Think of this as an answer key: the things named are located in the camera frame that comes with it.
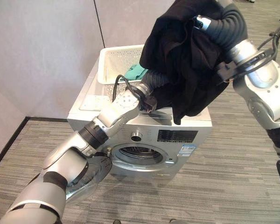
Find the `washing machine label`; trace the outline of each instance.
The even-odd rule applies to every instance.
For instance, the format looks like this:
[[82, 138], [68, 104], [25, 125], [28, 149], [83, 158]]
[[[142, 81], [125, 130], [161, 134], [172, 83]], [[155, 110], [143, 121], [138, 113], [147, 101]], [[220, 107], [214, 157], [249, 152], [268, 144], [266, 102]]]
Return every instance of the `washing machine label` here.
[[196, 145], [183, 145], [177, 156], [190, 156], [196, 149]]

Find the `white wall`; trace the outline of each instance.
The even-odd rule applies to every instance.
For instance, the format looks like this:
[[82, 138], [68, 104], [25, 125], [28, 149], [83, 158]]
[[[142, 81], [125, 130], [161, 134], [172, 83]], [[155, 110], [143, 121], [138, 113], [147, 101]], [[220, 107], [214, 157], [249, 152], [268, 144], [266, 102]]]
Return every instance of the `white wall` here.
[[0, 152], [25, 115], [0, 93]]
[[102, 48], [93, 0], [0, 0], [0, 92], [26, 116], [66, 118]]
[[144, 44], [174, 0], [95, 0], [106, 47]]

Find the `black garment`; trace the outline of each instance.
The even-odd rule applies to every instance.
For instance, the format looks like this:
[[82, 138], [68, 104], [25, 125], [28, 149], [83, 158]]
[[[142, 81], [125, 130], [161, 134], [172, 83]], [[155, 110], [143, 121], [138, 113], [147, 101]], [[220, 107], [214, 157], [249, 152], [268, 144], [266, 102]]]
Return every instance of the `black garment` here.
[[196, 116], [226, 87], [218, 84], [214, 67], [221, 62], [221, 49], [201, 31], [193, 28], [198, 14], [220, 19], [213, 0], [176, 0], [159, 17], [140, 58], [142, 67], [165, 74], [170, 83], [155, 89], [157, 109], [171, 106], [174, 122]]

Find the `digital display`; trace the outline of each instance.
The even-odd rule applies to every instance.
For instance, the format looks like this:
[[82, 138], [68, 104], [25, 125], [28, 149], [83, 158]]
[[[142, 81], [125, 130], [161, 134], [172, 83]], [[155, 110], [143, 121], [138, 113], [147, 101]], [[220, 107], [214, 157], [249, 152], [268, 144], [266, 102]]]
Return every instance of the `digital display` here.
[[192, 143], [198, 131], [159, 130], [158, 141]]

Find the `front-loading washing machine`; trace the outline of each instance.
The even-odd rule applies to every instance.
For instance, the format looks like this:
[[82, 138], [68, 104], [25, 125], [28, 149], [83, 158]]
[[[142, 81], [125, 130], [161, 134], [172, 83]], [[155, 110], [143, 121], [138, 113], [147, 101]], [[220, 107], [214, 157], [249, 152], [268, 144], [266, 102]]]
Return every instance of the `front-loading washing machine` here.
[[[110, 103], [110, 87], [97, 81], [97, 67], [96, 63], [67, 117], [75, 131]], [[111, 174], [171, 179], [211, 129], [207, 108], [198, 116], [185, 116], [181, 125], [173, 122], [171, 108], [140, 112], [99, 150], [111, 157]]]

